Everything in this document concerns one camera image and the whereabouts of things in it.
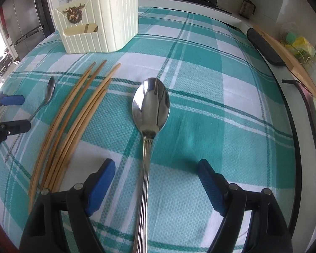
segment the green item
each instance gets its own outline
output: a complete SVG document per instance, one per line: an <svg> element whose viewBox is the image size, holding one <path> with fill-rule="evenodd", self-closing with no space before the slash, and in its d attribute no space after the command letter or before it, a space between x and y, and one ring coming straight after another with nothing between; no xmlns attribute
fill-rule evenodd
<svg viewBox="0 0 316 253"><path fill-rule="evenodd" d="M287 40L287 42L288 42L290 45L292 45L292 44L295 42L296 38L297 38L297 36L296 36L295 33L293 33L293 32L288 32L288 33L287 33L286 40Z"/></svg>

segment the metal container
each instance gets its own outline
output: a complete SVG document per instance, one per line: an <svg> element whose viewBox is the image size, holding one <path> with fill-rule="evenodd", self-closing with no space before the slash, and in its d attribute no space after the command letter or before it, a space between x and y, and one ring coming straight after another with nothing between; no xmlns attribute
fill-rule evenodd
<svg viewBox="0 0 316 253"><path fill-rule="evenodd" d="M251 0L243 0L239 15L247 19L255 13L256 6L252 3Z"/></svg>

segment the stainless steel refrigerator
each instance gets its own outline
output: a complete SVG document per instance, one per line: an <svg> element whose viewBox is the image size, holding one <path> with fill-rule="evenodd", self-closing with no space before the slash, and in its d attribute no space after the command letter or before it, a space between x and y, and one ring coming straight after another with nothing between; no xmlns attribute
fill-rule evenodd
<svg viewBox="0 0 316 253"><path fill-rule="evenodd" d="M55 31L47 0L6 0L2 10L20 60Z"/></svg>

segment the wooden chopstick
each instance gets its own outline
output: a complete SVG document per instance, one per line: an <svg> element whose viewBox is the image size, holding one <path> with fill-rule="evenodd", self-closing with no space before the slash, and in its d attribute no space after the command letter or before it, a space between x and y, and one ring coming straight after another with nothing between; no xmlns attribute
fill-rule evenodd
<svg viewBox="0 0 316 253"><path fill-rule="evenodd" d="M38 159L36 160L36 163L34 165L33 175L32 175L32 178L31 178L30 185L29 185L29 206L28 206L29 213L32 210L32 207L34 205L37 184L39 182L39 178L40 178L42 167L43 167L43 162L44 162L44 160L46 158L48 149L51 146L52 139L53 139L53 137L54 137L54 135L55 135L55 133L57 131L57 128L60 125L61 120L62 120L64 114L66 113L69 105L73 101L74 97L78 93L79 89L81 88L81 86L83 85L85 80L88 78L88 76L90 74L90 71L91 71L91 69L93 68L93 66L95 64L96 64L96 62L93 62L89 66L89 68L85 71L85 73L82 75L82 77L77 81L75 86L72 88L72 90L68 94L66 100L61 105L61 107L60 107L60 109L59 109L59 111L58 111L58 113L57 113L57 115L55 117L55 120L51 124L51 127L48 130L47 136L46 136L46 138L44 139L44 141L42 143Z"/></svg>
<svg viewBox="0 0 316 253"><path fill-rule="evenodd" d="M89 88L89 86L91 85L91 83L93 82L93 80L95 79L95 77L97 76L97 74L100 72L100 70L102 69L102 67L105 65L106 60L104 60L100 66L95 70L95 72L91 75L90 79L87 81L87 83L85 84L84 88L80 91L79 95L76 97L74 103L71 105L69 112L67 112L67 115L65 117L65 119L63 120L63 124L61 126L61 129L59 130L55 141L53 143L53 147L51 149L51 153L49 154L47 163L46 163L46 167L44 169L44 173L43 173L43 178L42 178L42 182L41 182L41 190L44 187L44 183L46 182L46 178L48 176L49 170L51 168L51 163L53 162L56 150L58 148L59 142L61 140L62 134L64 129L67 126L67 123L70 120L70 117L72 116L74 110L76 109L78 103L80 102L81 98L83 97L83 95L85 94L85 92L87 91L87 89Z"/></svg>
<svg viewBox="0 0 316 253"><path fill-rule="evenodd" d="M37 171L37 168L39 166L39 163L43 163L43 161L41 161L41 158L44 155L45 149L46 149L46 151L48 151L48 148L50 147L50 144L51 144L51 139L52 139L54 133L57 130L57 127L58 127L57 124L58 124L59 121L62 120L62 117L63 117L63 116L61 116L62 115L62 111L64 110L65 105L69 101L71 102L71 100L70 100L71 96L73 95L73 97L74 97L77 94L77 92L80 89L81 85L85 82L85 80L87 79L88 75L90 74L91 68L93 68L93 66L95 64L96 64L96 62L93 62L93 64L90 65L90 67L84 72L82 77L77 81L76 85L71 89L71 91L68 94L66 100L62 103L59 111L57 112L57 115L56 115L53 123L51 124L50 128L48 129L47 135L46 135L46 137L44 138L44 140L42 142L42 145L41 145L40 150L39 150L39 155L38 155L38 157L36 159L36 163L34 165L33 174L32 174L30 185L29 185L29 189L28 189L28 195L29 196L31 195L31 188L32 188L33 183L34 183L34 178L35 178L36 171Z"/></svg>
<svg viewBox="0 0 316 253"><path fill-rule="evenodd" d="M115 65L112 70L108 73L108 75L105 77L105 79L100 83L100 85L95 89L95 91L93 92L92 96L90 97L90 99L88 100L88 102L85 104L85 106L82 108L81 112L79 113L78 117L75 119L72 127L70 128L63 144L61 145L61 148L57 151L55 159L51 165L50 171L48 173L48 176L46 177L46 181L44 184L45 188L48 189L52 189L52 185L54 182L51 183L51 180L53 179L53 175L54 172L56 172L56 168L59 169L58 164L60 163L60 166L63 162L63 159L69 149L69 146L71 144L71 142L73 141L74 137L73 134L75 132L75 130L77 129L77 126L81 120L81 118L84 116L84 114L86 113L86 111L89 110L89 106L92 104L93 100L95 99L96 95L102 91L102 89L104 90L104 86L106 85L106 83L109 81L109 79L111 79L112 75L115 73L115 71L120 67L120 63Z"/></svg>
<svg viewBox="0 0 316 253"><path fill-rule="evenodd" d="M60 189L60 185L62 183L64 174L67 170L68 164L70 162L71 157L74 154L75 149L77 148L81 137L85 131L85 129L87 128L91 118L93 117L94 113L96 112L98 106L100 105L101 101L103 100L106 92L107 92L107 87L109 86L111 82L111 79L109 80L109 82L105 85L106 89L102 90L100 92L100 94L98 94L95 98L95 102L93 103L90 111L88 111L87 115L85 116L85 118L82 120L80 127L77 130L77 133L75 134L75 137L73 139L73 141L71 142L71 144L69 145L69 149L62 161L62 164L59 166L58 172L57 172L57 176L53 178L53 185L52 185L52 191L53 192L57 192Z"/></svg>

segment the tablecloth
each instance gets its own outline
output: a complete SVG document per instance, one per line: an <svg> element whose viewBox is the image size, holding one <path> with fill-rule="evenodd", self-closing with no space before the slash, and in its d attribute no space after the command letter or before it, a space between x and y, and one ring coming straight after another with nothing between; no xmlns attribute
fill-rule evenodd
<svg viewBox="0 0 316 253"><path fill-rule="evenodd" d="M71 160L61 189L97 171L106 158L116 174L101 208L91 217L106 252L131 252L137 214L142 139L132 121L132 96L148 77L166 86L171 109L154 140L149 182L149 252L206 252L222 217L196 175L207 159L216 172L243 189L273 190L289 222L295 184L292 132L271 70L245 35L217 20L184 11L140 7L139 33L109 54L66 54L57 32L37 45L11 73L2 90L25 103L0 109L0 121L26 119L57 80L51 103L21 136L0 146L0 223L19 246L27 220L27 191L39 147L59 107L88 66L107 63L81 100L74 118L105 74L122 63ZM236 244L241 251L250 213ZM62 214L69 246L77 252Z"/></svg>

